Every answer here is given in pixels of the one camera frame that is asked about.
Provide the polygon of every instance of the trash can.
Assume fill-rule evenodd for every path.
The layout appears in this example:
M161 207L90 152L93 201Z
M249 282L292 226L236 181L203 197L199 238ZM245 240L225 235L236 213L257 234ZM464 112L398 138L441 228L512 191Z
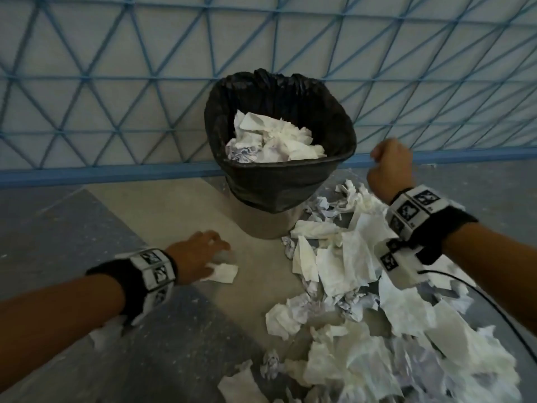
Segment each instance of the trash can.
M298 128L308 128L312 144L322 145L326 157L279 163L239 163L228 159L225 145L235 137L233 119L237 110L281 118ZM204 119L209 146L231 191L232 210L240 213L242 207L242 212L251 216L249 222L246 216L239 218L241 223L235 220L256 237L259 236L248 231L258 228L248 229L246 224L259 224L260 220L267 223L271 217L261 216L263 213L272 214L274 223L281 225L273 230L279 232L278 236L285 234L300 217L297 209L301 211L303 202L356 150L352 121L344 108L323 82L301 74L287 77L258 69L227 76L213 86Z

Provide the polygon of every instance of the black cable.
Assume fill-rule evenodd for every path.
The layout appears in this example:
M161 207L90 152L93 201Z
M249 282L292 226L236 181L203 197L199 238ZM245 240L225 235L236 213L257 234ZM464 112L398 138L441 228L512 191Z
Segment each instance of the black cable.
M447 277L451 277L452 279L454 280L457 280L463 284L466 284L468 287L470 287L472 290L474 290L477 294L479 294L481 297L483 297L485 299L485 301L487 303L489 303L497 312L498 314L500 314L500 316L504 319L504 321L507 323L507 325L509 325L509 327L512 329L512 331L514 332L514 334L517 336L517 338L519 339L520 343L524 346L524 348L526 349L526 351L529 353L530 357L533 359L533 362L535 362L535 364L537 365L537 356L535 355L535 352L533 351L533 349L528 345L528 343L526 342L526 340L524 339L524 337L522 337L522 335L520 334L520 332L518 332L518 330L514 327L514 324L511 322L511 320L509 318L507 318L507 316L503 313L502 310L500 310L500 307L498 307L490 298L488 298L483 292L481 292L480 290L478 290L476 287L474 287L473 285L471 284L468 284L466 281L460 279L459 277L456 277L452 274L449 274L449 273L445 273L443 271L437 271L437 270L420 270L417 272L418 274L426 274L426 273L435 273L435 274L440 274L440 275L443 275L443 276L447 276Z

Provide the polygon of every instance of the pile of paper trash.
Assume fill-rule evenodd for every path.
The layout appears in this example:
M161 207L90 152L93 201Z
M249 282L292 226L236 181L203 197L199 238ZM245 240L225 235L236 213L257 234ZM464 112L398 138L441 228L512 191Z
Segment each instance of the pile of paper trash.
M268 333L282 339L329 311L339 311L342 324L309 328L307 360L280 362L276 352L268 352L262 375L274 379L285 373L311 388L305 403L520 401L516 360L494 338L494 326L474 330L461 316L472 303L466 286L432 273L419 275L425 267L410 250L397 253L398 268L384 270L378 250L396 237L384 219L386 205L350 181L337 190L345 197L331 203L316 198L307 206L309 220L298 221L291 236L282 238L305 292L276 304L265 320ZM333 223L342 213L353 214L346 228ZM474 285L445 256L427 269ZM422 286L431 290L430 300L418 291ZM391 334L372 336L366 309L387 318ZM220 382L226 402L268 402L250 365ZM288 391L287 396L301 402Z
M283 119L237 110L235 138L225 145L230 160L240 163L278 163L326 157L323 146L311 146L312 132Z

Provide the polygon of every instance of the hand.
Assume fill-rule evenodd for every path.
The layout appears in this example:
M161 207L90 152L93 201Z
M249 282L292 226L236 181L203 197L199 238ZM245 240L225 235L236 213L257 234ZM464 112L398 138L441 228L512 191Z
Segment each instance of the hand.
M380 142L371 151L377 163L367 173L367 182L373 193L390 204L399 191L416 186L412 178L412 151L395 139Z
M166 253L177 265L176 284L190 284L209 277L213 270L206 264L221 250L231 250L231 246L213 230L196 232L187 241L171 244Z

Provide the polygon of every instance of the beige trash bin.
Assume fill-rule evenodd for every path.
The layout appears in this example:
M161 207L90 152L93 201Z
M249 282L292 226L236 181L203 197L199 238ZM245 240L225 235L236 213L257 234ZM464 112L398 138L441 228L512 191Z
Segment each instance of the beige trash bin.
M238 226L250 236L259 239L286 236L304 210L304 205L301 203L285 212L265 212L242 203L231 191L229 192L229 205L232 218Z

